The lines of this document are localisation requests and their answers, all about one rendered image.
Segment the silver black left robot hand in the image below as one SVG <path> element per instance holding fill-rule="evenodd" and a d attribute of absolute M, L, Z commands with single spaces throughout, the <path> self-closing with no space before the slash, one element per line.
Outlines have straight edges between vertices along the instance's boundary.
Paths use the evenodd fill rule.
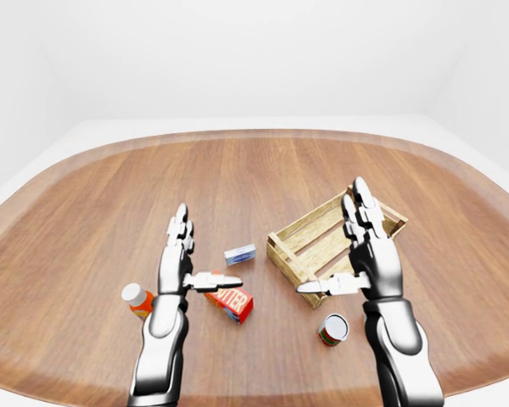
<path fill-rule="evenodd" d="M 180 203 L 167 229 L 167 243 L 163 249 L 158 277 L 158 294 L 185 295 L 190 289 L 199 293 L 216 292 L 220 288 L 241 287 L 236 276 L 200 271 L 193 274 L 190 255 L 194 251 L 194 227 L 188 219 L 185 203 Z"/>

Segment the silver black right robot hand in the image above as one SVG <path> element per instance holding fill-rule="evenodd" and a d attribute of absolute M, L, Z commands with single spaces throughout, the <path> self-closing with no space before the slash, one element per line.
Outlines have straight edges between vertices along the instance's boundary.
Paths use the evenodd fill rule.
<path fill-rule="evenodd" d="M 326 280 L 304 282 L 298 293 L 324 293 L 330 296 L 362 291 L 369 299 L 403 295 L 403 274 L 394 241 L 383 228 L 383 211 L 365 180 L 358 176 L 353 195 L 342 198 L 344 235 L 351 241 L 349 260 L 353 273 L 335 273 Z"/>

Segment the orange bottle with white cap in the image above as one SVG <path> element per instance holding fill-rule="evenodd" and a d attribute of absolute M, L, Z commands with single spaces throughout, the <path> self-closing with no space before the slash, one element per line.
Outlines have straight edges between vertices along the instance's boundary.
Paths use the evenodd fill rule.
<path fill-rule="evenodd" d="M 153 310 L 154 295 L 138 283 L 130 283 L 121 291 L 122 299 L 128 304 L 131 312 L 145 321 Z"/>

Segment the red butter box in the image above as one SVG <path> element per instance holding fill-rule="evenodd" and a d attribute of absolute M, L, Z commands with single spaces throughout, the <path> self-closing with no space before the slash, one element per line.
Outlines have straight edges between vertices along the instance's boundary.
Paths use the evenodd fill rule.
<path fill-rule="evenodd" d="M 241 287 L 219 288 L 204 296 L 237 324 L 243 324 L 254 308 L 253 296 Z"/>

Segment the red green tomato sauce tin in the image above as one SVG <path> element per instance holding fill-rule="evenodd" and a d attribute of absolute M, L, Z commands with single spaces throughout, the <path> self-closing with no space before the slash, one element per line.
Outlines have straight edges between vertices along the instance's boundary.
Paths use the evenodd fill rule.
<path fill-rule="evenodd" d="M 319 325 L 317 333 L 326 346 L 333 347 L 344 342 L 349 331 L 349 323 L 342 315 L 330 314 Z"/>

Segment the small blue white box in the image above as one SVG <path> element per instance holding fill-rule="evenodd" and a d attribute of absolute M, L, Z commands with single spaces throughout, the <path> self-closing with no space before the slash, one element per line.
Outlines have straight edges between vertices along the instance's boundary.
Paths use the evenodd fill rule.
<path fill-rule="evenodd" d="M 253 243 L 224 252 L 227 265 L 235 265 L 246 260 L 253 259 L 255 255 L 256 247 Z"/>

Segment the wooden slat tray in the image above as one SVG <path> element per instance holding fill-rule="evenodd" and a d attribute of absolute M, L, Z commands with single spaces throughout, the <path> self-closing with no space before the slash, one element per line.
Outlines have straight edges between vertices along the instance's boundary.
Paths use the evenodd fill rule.
<path fill-rule="evenodd" d="M 294 287 L 319 278 L 346 272 L 352 274 L 350 240 L 343 231 L 342 197 L 353 195 L 352 187 L 289 224 L 272 232 L 266 253 Z"/>

